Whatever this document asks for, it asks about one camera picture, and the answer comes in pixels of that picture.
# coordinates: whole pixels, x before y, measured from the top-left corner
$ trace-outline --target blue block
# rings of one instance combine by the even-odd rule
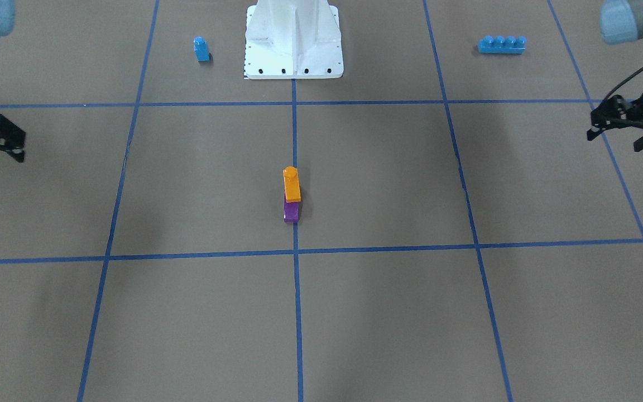
[[[515,39],[513,36],[503,38],[498,36],[493,39],[492,36],[485,36],[478,42],[478,51],[480,53],[500,53],[500,54],[522,54],[525,51],[527,39],[524,36]]]
[[[210,61],[210,52],[207,50],[207,42],[202,38],[202,36],[195,38],[192,41],[192,44],[197,61]]]

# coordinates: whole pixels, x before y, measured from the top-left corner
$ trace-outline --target toy block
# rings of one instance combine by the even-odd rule
[[[193,39],[192,43],[197,61],[210,61],[210,52],[207,49],[207,42],[205,39],[203,39],[202,36],[198,36]]]
[[[527,39],[524,36],[517,39],[514,36],[508,36],[508,38],[498,36],[493,39],[489,35],[478,42],[478,51],[480,53],[522,54],[525,51],[526,43]]]
[[[301,201],[299,172],[294,166],[287,166],[282,173],[284,176],[284,199],[288,203],[298,203]]]
[[[284,198],[284,222],[297,223],[299,221],[299,206],[301,203],[288,203]]]

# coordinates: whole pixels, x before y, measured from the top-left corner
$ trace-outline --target purple lego brick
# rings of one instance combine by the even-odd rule
[[[296,223],[299,221],[299,204],[288,203],[284,198],[284,222]]]

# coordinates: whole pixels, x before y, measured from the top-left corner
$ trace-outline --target orange block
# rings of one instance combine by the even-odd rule
[[[284,175],[284,198],[288,203],[301,201],[301,189],[299,189],[299,172],[294,166],[287,166],[282,171]]]

